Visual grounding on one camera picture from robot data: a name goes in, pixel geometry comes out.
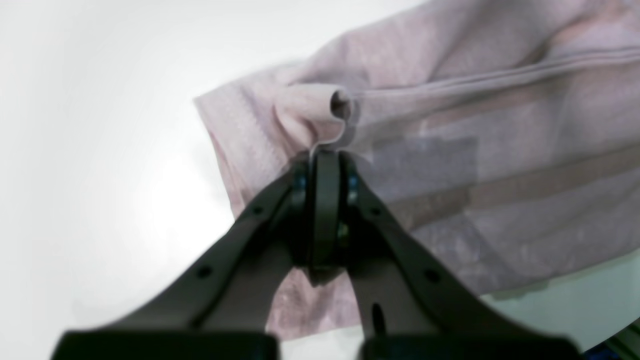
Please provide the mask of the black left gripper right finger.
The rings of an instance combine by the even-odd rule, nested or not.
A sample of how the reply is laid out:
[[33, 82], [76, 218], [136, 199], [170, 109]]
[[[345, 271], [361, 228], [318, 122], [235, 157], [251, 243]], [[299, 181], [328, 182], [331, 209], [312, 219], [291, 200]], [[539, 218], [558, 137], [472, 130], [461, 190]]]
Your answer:
[[567, 339], [501, 316], [394, 219], [346, 152], [338, 182], [336, 262], [346, 268], [365, 334], [359, 360], [580, 360]]

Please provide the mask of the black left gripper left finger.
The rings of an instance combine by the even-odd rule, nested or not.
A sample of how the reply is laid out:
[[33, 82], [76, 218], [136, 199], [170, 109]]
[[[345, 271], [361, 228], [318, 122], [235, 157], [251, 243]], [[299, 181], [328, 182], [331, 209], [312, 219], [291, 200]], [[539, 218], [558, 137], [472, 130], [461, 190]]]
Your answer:
[[330, 156], [302, 155], [164, 291], [121, 319], [64, 333], [54, 360], [277, 360], [265, 332], [294, 268], [330, 276]]

